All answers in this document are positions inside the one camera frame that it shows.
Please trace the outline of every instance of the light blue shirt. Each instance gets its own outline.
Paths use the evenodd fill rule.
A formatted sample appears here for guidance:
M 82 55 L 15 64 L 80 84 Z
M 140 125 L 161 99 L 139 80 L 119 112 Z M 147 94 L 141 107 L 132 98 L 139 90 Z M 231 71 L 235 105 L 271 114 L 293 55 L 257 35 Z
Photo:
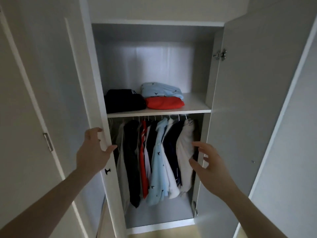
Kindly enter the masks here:
M 165 96 L 165 97 L 178 97 L 181 100 L 184 96 L 179 88 L 173 87 L 167 84 L 162 84 L 159 82 L 146 82 L 142 84 L 142 96 L 144 98 Z
M 168 196 L 168 184 L 164 178 L 164 162 L 161 154 L 162 138 L 167 126 L 167 118 L 162 119 L 156 126 L 157 136 L 153 149 L 152 156 L 152 178 L 149 188 L 149 194 L 146 197 L 146 202 L 149 205 L 156 205 L 158 202 L 164 200 Z

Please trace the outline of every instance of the shelf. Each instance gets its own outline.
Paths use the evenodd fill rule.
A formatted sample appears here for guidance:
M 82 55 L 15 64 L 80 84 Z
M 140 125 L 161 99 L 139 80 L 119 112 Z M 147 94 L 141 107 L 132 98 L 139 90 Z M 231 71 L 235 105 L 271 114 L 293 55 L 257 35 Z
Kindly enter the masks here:
M 211 109 L 205 104 L 206 94 L 185 93 L 184 106 L 177 109 L 157 110 L 146 108 L 144 110 L 129 111 L 107 114 L 108 118 L 137 117 L 137 116 L 153 116 L 153 115 L 176 115 L 176 114 L 202 114 L 210 113 Z

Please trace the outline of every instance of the open wardrobe door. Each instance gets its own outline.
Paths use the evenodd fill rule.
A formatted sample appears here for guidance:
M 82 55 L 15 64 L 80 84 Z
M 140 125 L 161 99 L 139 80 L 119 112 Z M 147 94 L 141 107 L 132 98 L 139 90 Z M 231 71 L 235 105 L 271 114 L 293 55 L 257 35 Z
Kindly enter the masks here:
M 207 142 L 248 195 L 312 23 L 315 0 L 281 0 L 224 26 Z M 202 238 L 232 238 L 238 220 L 200 185 L 194 221 Z
M 81 84 L 89 126 L 103 128 L 103 133 L 99 136 L 99 139 L 101 140 L 101 148 L 105 150 L 106 147 L 111 145 L 111 137 L 88 3 L 87 0 L 67 1 L 69 3 L 66 6 L 69 9 L 65 17 L 66 28 Z M 108 212 L 113 224 L 113 232 L 116 237 L 126 237 L 125 218 L 113 154 L 111 154 L 105 170 L 107 172 L 102 170 L 100 174 L 106 193 Z

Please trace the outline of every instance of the door hinge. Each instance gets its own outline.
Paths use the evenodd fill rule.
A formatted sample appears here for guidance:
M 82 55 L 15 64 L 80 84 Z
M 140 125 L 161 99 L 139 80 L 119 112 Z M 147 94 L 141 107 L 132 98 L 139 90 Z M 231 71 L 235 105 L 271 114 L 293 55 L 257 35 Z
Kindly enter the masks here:
M 212 55 L 216 60 L 219 60 L 221 58 L 221 61 L 224 61 L 226 59 L 226 53 L 227 50 L 224 48 L 222 52 L 219 50 L 216 52 L 216 54 Z
M 196 201 L 194 201 L 193 200 L 193 207 L 194 207 L 194 210 L 195 210 L 195 214 L 194 214 L 194 217 L 195 217 L 195 215 L 197 214 L 197 216 L 198 216 L 198 211 L 197 211 L 197 209 L 196 209 L 196 207 L 197 207 L 197 204 L 196 204 Z
M 44 138 L 46 140 L 47 146 L 49 147 L 50 151 L 52 152 L 53 151 L 53 146 L 52 146 L 49 134 L 48 133 L 43 133 L 43 135 L 44 135 Z

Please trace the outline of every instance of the left hand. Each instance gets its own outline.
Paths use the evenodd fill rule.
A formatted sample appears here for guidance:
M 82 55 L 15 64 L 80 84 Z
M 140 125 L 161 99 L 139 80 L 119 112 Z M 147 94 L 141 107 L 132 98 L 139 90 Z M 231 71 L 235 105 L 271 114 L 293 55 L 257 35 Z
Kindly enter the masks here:
M 106 151 L 101 150 L 98 132 L 101 128 L 91 128 L 85 132 L 85 140 L 77 152 L 77 169 L 94 176 L 105 168 L 110 154 L 117 148 L 117 145 L 110 145 Z

